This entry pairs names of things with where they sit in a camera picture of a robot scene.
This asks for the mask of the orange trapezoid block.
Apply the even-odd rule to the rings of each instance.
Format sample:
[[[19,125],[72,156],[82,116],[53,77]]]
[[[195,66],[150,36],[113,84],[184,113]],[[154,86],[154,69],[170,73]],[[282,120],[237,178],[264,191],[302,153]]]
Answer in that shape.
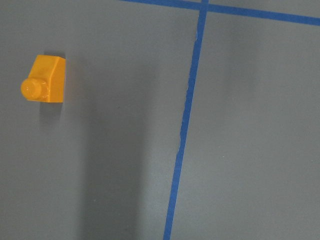
[[[54,55],[37,55],[20,91],[28,101],[63,103],[66,59]]]

